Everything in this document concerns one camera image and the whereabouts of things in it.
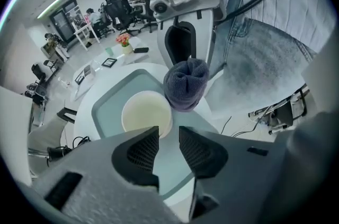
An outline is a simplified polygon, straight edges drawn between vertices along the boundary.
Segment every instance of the black picture frame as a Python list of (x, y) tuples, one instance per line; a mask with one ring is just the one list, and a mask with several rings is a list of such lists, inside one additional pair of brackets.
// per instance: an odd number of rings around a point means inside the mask
[(101, 66), (107, 67), (107, 68), (112, 68), (112, 66), (114, 65), (115, 62), (117, 62), (117, 60), (115, 58), (108, 58), (104, 61), (103, 64), (101, 64)]

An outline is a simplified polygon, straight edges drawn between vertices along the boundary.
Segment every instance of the white desk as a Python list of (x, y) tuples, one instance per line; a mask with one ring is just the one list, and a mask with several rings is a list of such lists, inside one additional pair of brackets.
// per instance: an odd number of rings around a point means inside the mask
[[(145, 43), (143, 43), (138, 37), (130, 38), (129, 40), (132, 47), (140, 48), (140, 47), (148, 47)], [(72, 79), (72, 92), (70, 95), (70, 100), (72, 102), (77, 101), (82, 95), (84, 95), (90, 88), (97, 82), (101, 76), (105, 75), (107, 71), (111, 72), (115, 70), (116, 68), (119, 68), (123, 65), (128, 65), (135, 62), (140, 62), (149, 57), (148, 53), (130, 53), (128, 55), (125, 55), (122, 53), (122, 47), (120, 44), (113, 46), (112, 48), (113, 56), (110, 57), (106, 51), (103, 51), (100, 55), (95, 57), (93, 60), (89, 61), (82, 67), (80, 67), (73, 75)], [(105, 62), (108, 58), (115, 58), (118, 61), (115, 62), (115, 64), (111, 68), (103, 67), (101, 64)], [(75, 82), (75, 79), (78, 77), (78, 75), (84, 70), (84, 68), (87, 65), (91, 65), (92, 68), (95, 70), (95, 78), (92, 81), (88, 81), (86, 78), (81, 82), (80, 85), (78, 85)]]
[(142, 13), (144, 15), (146, 14), (146, 3), (132, 3), (130, 5), (131, 5), (131, 7), (142, 6)]
[(86, 29), (87, 31), (89, 31), (88, 29), (90, 29), (90, 30), (92, 31), (92, 33), (93, 33), (93, 35), (95, 36), (96, 41), (97, 41), (98, 43), (100, 43), (100, 40), (99, 40), (98, 37), (96, 36), (96, 34), (95, 34), (94, 30), (93, 30), (93, 27), (92, 27), (91, 23), (89, 23), (89, 24), (85, 25), (84, 27), (81, 27), (79, 30), (75, 31), (75, 32), (74, 32), (74, 35), (78, 38), (78, 40), (80, 41), (81, 45), (85, 48), (85, 50), (88, 51), (86, 45), (83, 43), (83, 41), (82, 41), (81, 38), (79, 37), (79, 34), (82, 32), (82, 34), (83, 34), (84, 37), (86, 38), (86, 34), (85, 34), (85, 32), (84, 32), (85, 29)]
[[(137, 69), (145, 69), (150, 74), (152, 74), (159, 82), (163, 83), (164, 77), (168, 72), (168, 68), (163, 65), (152, 64), (152, 63), (137, 63), (130, 64), (123, 67), (112, 69), (106, 73), (104, 78), (100, 78), (91, 88), (91, 90), (86, 94), (84, 99), (82, 100), (80, 107), (78, 109), (78, 113), (76, 116), (75, 124), (74, 124), (74, 137), (85, 137), (89, 136), (91, 140), (100, 139), (99, 133), (96, 129), (92, 118), (92, 107), (93, 105), (112, 87), (114, 87), (117, 83), (123, 80), (126, 76), (131, 74), (133, 71)], [(197, 114), (202, 116), (207, 122), (211, 125), (212, 123), (212, 115), (210, 108), (205, 100), (202, 98), (198, 104), (198, 106), (194, 109)], [(172, 206), (177, 204), (178, 202), (186, 199), (192, 194), (194, 186), (194, 179), (191, 179), (185, 186), (183, 186), (179, 191), (174, 193), (164, 202), (168, 206)]]

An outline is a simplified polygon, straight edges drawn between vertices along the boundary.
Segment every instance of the purple cloth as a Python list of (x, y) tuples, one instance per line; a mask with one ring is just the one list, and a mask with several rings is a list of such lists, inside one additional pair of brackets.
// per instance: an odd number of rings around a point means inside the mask
[(209, 70), (205, 61), (189, 58), (174, 65), (164, 78), (164, 92), (171, 107), (190, 112), (203, 97)]

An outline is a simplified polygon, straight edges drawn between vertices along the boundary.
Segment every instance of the jeans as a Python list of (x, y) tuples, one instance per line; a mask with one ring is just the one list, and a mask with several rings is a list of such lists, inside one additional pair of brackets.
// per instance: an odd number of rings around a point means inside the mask
[[(229, 0), (227, 13), (242, 5)], [(249, 113), (279, 103), (301, 88), (301, 73), (315, 52), (268, 24), (240, 15), (217, 27), (206, 100), (215, 118)]]

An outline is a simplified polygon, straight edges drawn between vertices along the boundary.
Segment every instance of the cup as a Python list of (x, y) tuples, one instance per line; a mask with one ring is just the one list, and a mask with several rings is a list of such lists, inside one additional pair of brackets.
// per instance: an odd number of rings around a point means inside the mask
[(112, 48), (106, 48), (105, 50), (106, 50), (106, 52), (108, 53), (108, 55), (109, 55), (110, 57), (113, 56)]
[(142, 91), (132, 96), (123, 107), (121, 123), (125, 132), (159, 126), (159, 138), (164, 138), (173, 125), (172, 109), (162, 94)]

